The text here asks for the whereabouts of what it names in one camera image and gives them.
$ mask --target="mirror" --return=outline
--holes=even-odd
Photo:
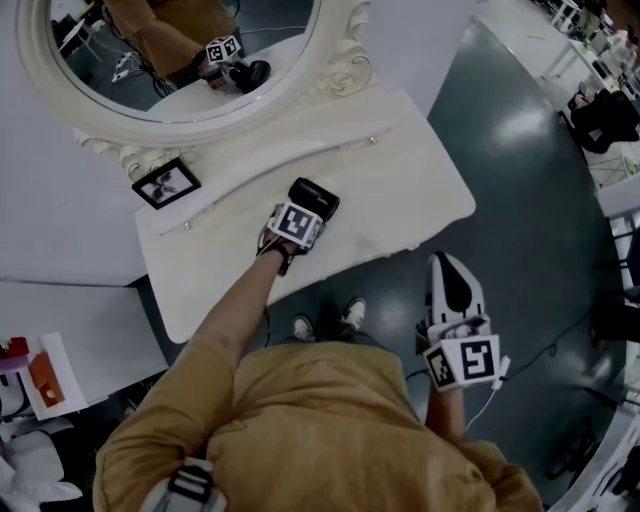
[[[71,82],[101,104],[194,121],[277,83],[313,12],[314,0],[51,0],[49,39]]]

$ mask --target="white sneaker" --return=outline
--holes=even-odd
[[[366,312],[367,302],[360,297],[356,297],[355,299],[351,299],[351,302],[344,308],[340,321],[343,324],[350,325],[355,331],[359,331],[362,322],[364,322]]]
[[[298,315],[293,319],[293,335],[302,341],[316,341],[313,326],[304,315]]]

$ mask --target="cable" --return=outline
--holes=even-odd
[[[269,314],[269,311],[267,311],[267,308],[264,308],[262,314],[267,322],[267,340],[264,342],[264,347],[262,348],[267,348],[269,342],[271,341],[271,315]]]
[[[589,306],[589,309],[587,311],[585,311],[580,318],[578,318],[578,320],[576,320],[574,323],[572,323],[569,327],[567,327],[564,331],[562,331],[560,334],[558,334],[554,340],[549,343],[546,347],[544,347],[542,350],[540,350],[540,352],[538,352],[533,359],[531,359],[531,361],[529,361],[528,363],[523,364],[522,366],[520,366],[519,368],[516,368],[513,373],[510,376],[505,376],[502,377],[502,380],[507,382],[510,380],[515,379],[518,375],[520,375],[521,373],[525,372],[526,370],[528,370],[529,368],[531,368],[531,366],[533,366],[533,364],[540,359],[545,352],[549,354],[549,357],[555,357],[556,354],[558,353],[558,344],[560,343],[560,341],[562,340],[562,338],[564,338],[570,331],[572,331],[574,328],[578,327],[578,325],[580,325],[585,318],[587,318],[589,316],[589,314],[591,313],[591,310],[593,309],[593,305]]]
[[[467,426],[465,427],[465,430],[469,430],[469,427],[473,424],[473,422],[476,421],[482,415],[482,413],[487,410],[487,407],[489,407],[491,400],[493,400],[493,397],[495,396],[496,391],[498,390],[494,389],[493,391],[491,391],[491,394],[489,395],[489,398],[487,398],[487,401],[482,406],[482,409],[480,409],[478,413],[469,420],[469,422],[467,423]]]
[[[407,381],[411,377],[415,377],[416,375],[420,375],[421,373],[424,373],[425,375],[429,376],[429,372],[427,371],[427,369],[426,368],[422,368],[421,370],[416,370],[415,372],[411,372],[409,375],[407,375],[404,378],[404,380]]]
[[[241,36],[247,34],[255,34],[256,32],[266,32],[266,31],[278,31],[278,30],[307,30],[307,27],[267,27],[267,28],[259,28],[257,30],[247,30],[246,32],[240,32]]]

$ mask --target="dark floor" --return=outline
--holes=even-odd
[[[227,0],[224,4],[233,16],[238,3]],[[302,34],[312,7],[312,0],[241,0],[236,22],[242,34],[245,53],[251,55],[279,41]],[[154,89],[153,81],[146,73],[135,72],[115,84],[112,83],[116,62],[124,52],[131,51],[131,48],[117,39],[107,26],[100,29],[94,37],[90,46],[103,60],[102,63],[83,45],[79,45],[65,59],[82,82],[105,98],[144,112],[163,98]],[[128,64],[126,68],[133,69],[133,66]]]
[[[424,315],[428,257],[444,250],[482,283],[513,371],[584,315],[599,292],[620,288],[619,272],[592,270],[613,242],[582,156],[533,78],[478,21],[465,35],[429,121],[474,195],[476,213],[414,251],[352,268],[279,301],[270,308],[273,339],[289,334],[296,314],[321,324],[360,295],[369,305],[365,329],[396,352],[406,373],[421,368],[413,326]],[[163,332],[148,283],[140,294],[173,362],[181,346]],[[265,336],[263,326],[254,347]],[[544,476],[558,439],[584,415],[603,433],[612,416],[581,386],[616,396],[623,361],[623,344],[604,352],[591,348],[585,320],[562,339],[555,358],[545,355],[507,382],[469,436],[496,442],[553,503],[570,478],[550,482]],[[416,409],[424,411],[428,379],[417,376],[408,386]],[[488,386],[468,390],[469,417],[488,394]]]

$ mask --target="picture frame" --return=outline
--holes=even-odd
[[[159,210],[201,186],[187,164],[178,157],[139,179],[131,188],[147,203]]]

